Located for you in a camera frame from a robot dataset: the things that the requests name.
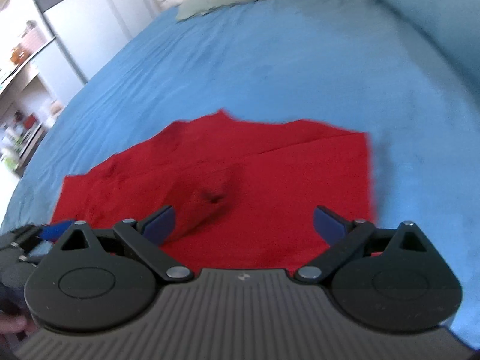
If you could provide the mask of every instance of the logo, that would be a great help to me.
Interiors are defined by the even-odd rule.
[[[247,273],[245,273],[245,272],[243,272],[242,274],[238,275],[238,278],[239,278],[239,280],[241,280],[241,281],[245,281],[245,280],[250,279],[250,275],[247,274]]]

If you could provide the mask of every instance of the red cloth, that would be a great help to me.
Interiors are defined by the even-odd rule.
[[[165,204],[177,224],[161,249],[189,268],[287,268],[328,246],[313,228],[325,205],[374,219],[367,136],[308,120],[250,123],[219,111],[177,121],[65,178],[52,222],[94,228],[142,219]]]

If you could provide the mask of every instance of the bed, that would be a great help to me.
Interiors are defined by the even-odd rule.
[[[377,225],[420,225],[464,289],[453,331],[480,346],[473,81],[380,0],[265,0],[180,23],[175,15],[163,12],[70,102],[1,231],[48,222],[65,175],[87,172],[174,120],[225,108],[245,120],[326,121],[369,132]]]

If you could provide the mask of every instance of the black circular disc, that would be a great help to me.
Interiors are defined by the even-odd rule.
[[[102,268],[78,268],[63,275],[58,286],[69,297],[92,299],[109,292],[115,285],[115,276]]]
[[[432,270],[419,258],[410,260],[378,256],[352,261],[335,274],[333,297],[348,315],[375,329],[410,333],[436,327],[457,311],[461,287],[447,271]]]

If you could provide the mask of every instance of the gray ribbed plate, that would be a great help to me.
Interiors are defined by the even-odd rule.
[[[126,326],[83,337],[41,330],[16,355],[22,360],[463,360],[472,353],[445,328],[398,336],[367,330],[340,314],[323,289],[296,284],[283,270],[204,269],[197,280],[166,287],[151,309]]]

